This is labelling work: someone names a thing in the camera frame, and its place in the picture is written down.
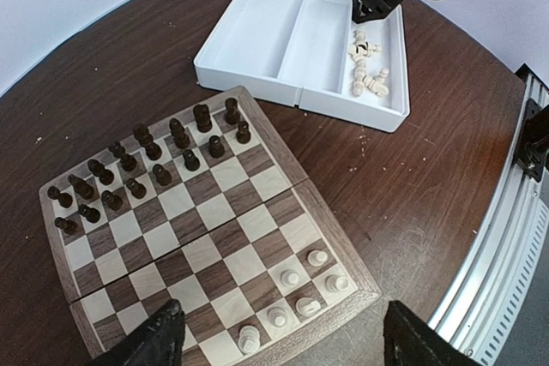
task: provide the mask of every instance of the captured chess piece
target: captured chess piece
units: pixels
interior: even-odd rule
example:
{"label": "captured chess piece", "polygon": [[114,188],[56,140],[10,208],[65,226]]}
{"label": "captured chess piece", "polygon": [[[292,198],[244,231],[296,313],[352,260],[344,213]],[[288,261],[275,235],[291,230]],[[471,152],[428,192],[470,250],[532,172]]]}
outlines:
{"label": "captured chess piece", "polygon": [[58,201],[59,206],[67,209],[72,205],[72,196],[68,193],[61,193],[61,191],[55,186],[48,188],[48,197],[53,201]]}
{"label": "captured chess piece", "polygon": [[120,159],[120,165],[125,171],[130,172],[137,167],[136,158],[134,158],[131,154],[127,154],[126,149],[124,149],[119,141],[113,142],[108,149],[109,152],[112,153],[112,156],[116,159]]}
{"label": "captured chess piece", "polygon": [[223,147],[223,143],[221,143],[221,138],[219,136],[212,136],[209,138],[208,150],[209,154],[214,159],[223,157],[225,148]]}
{"label": "captured chess piece", "polygon": [[163,165],[154,165],[153,174],[160,186],[167,186],[172,182],[172,175]]}
{"label": "captured chess piece", "polygon": [[245,145],[251,139],[250,125],[245,120],[238,122],[237,141]]}
{"label": "captured chess piece", "polygon": [[137,182],[133,177],[126,181],[126,187],[136,199],[142,199],[147,194],[145,185]]}
{"label": "captured chess piece", "polygon": [[84,179],[81,179],[75,175],[69,175],[67,178],[70,185],[75,189],[75,192],[83,199],[91,199],[94,197],[94,187],[88,184]]}
{"label": "captured chess piece", "polygon": [[95,207],[80,205],[78,207],[78,213],[86,218],[89,223],[97,223],[101,219],[101,213]]}
{"label": "captured chess piece", "polygon": [[87,162],[87,168],[100,180],[101,184],[105,186],[108,186],[114,181],[114,173],[106,169],[105,165],[98,160],[90,159]]}
{"label": "captured chess piece", "polygon": [[124,203],[119,195],[112,193],[110,190],[106,190],[101,194],[101,200],[111,210],[118,210]]}
{"label": "captured chess piece", "polygon": [[238,112],[238,101],[235,98],[225,100],[225,121],[228,124],[237,124],[240,122],[240,113]]}
{"label": "captured chess piece", "polygon": [[64,218],[55,218],[53,224],[65,232],[67,235],[74,235],[78,225],[74,220],[64,219]]}
{"label": "captured chess piece", "polygon": [[190,138],[185,133],[185,128],[177,120],[176,118],[173,118],[170,120],[170,132],[172,133],[173,142],[175,143],[175,146],[179,147],[180,149],[186,149],[189,147],[190,144]]}
{"label": "captured chess piece", "polygon": [[188,171],[197,171],[200,167],[200,159],[195,156],[192,150],[187,149],[183,152],[183,160]]}

